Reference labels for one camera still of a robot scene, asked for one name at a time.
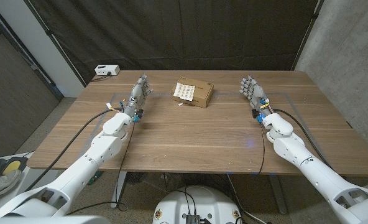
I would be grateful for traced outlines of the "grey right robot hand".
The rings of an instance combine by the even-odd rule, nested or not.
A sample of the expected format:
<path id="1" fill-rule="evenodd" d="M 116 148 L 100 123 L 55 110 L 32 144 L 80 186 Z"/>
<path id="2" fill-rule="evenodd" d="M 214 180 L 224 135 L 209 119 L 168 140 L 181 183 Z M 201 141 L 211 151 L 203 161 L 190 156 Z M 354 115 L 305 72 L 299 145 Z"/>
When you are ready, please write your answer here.
<path id="1" fill-rule="evenodd" d="M 251 75 L 242 79 L 239 92 L 249 100 L 251 108 L 261 117 L 274 113 L 263 88 Z"/>

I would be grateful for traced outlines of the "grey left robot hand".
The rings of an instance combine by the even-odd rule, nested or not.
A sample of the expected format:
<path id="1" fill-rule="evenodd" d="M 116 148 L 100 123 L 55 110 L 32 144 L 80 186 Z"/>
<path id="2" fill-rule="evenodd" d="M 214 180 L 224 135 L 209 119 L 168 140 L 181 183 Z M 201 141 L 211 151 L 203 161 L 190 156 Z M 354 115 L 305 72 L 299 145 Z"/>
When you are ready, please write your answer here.
<path id="1" fill-rule="evenodd" d="M 124 106 L 124 113 L 131 118 L 138 116 L 142 112 L 142 108 L 145 105 L 146 98 L 154 90 L 150 88 L 149 81 L 146 74 L 142 74 L 137 83 L 133 86 L 129 99 Z"/>

